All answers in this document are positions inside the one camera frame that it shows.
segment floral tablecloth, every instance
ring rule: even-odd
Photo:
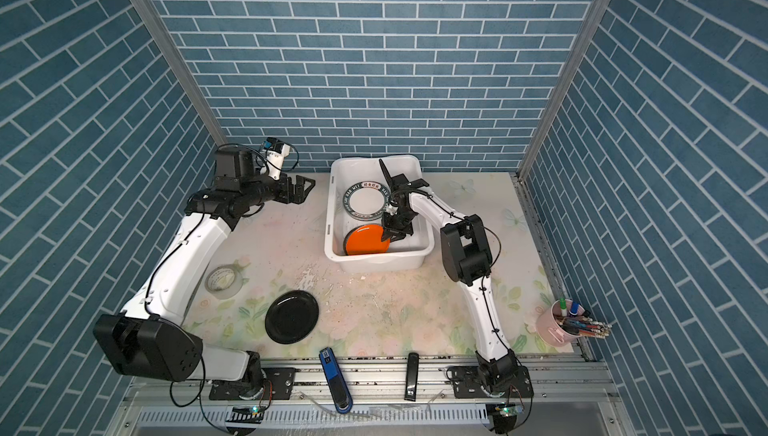
[[[184,328],[208,343],[258,351],[263,358],[313,358],[326,346],[338,356],[473,354],[466,303],[442,268],[437,233],[435,250],[421,268],[347,274],[322,249],[329,175],[308,177],[317,186],[304,204],[271,202],[238,223],[208,271],[235,265],[244,277],[243,288],[222,301],[200,285]],[[552,289],[509,175],[427,173],[425,179],[447,203],[466,214],[477,213],[502,239],[492,279],[502,329],[512,348],[521,353],[571,352],[570,346],[555,350],[535,334],[536,318],[552,304]],[[488,241],[495,254],[495,239]],[[315,296],[320,320],[301,342],[280,345],[266,335],[264,315],[272,301],[291,289]]]

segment pink bucket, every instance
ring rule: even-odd
[[[565,305],[568,310],[571,309],[571,302],[570,299],[565,300]],[[579,306],[578,311],[576,312],[579,315],[584,314],[584,307]],[[545,343],[556,348],[569,345],[578,338],[578,336],[570,335],[563,331],[563,328],[561,328],[558,322],[554,320],[554,316],[560,316],[560,314],[560,301],[558,300],[554,302],[550,311],[544,311],[544,313],[542,313],[536,320],[536,331],[538,332],[538,335],[542,337]]]

